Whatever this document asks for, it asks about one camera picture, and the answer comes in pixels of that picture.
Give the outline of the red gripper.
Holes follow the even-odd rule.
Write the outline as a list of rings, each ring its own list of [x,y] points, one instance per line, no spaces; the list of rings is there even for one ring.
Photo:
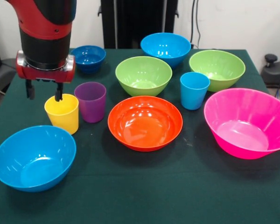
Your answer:
[[[63,83],[70,83],[75,75],[75,57],[68,55],[65,61],[65,65],[54,70],[41,70],[29,65],[25,59],[25,55],[22,50],[17,52],[16,56],[16,71],[18,76],[22,79],[26,79],[26,94],[30,100],[35,99],[35,88],[32,85],[31,80],[50,80],[55,81],[57,84],[57,90],[55,92],[55,101],[59,102],[63,99]]]

